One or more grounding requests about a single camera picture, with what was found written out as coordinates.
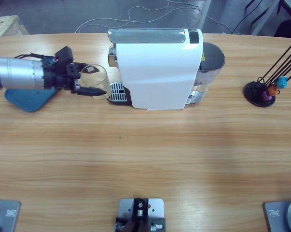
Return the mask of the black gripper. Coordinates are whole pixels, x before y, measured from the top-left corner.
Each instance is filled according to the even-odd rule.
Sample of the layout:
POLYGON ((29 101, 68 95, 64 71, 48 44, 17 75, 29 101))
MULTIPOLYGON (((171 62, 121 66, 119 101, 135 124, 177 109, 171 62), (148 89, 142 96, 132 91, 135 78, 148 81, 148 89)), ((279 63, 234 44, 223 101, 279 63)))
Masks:
POLYGON ((77 79, 81 78, 81 71, 86 63, 72 63, 73 60, 41 60, 43 69, 43 88, 57 90, 71 90, 73 94, 81 96, 102 96, 107 92, 97 87, 82 87, 77 79))

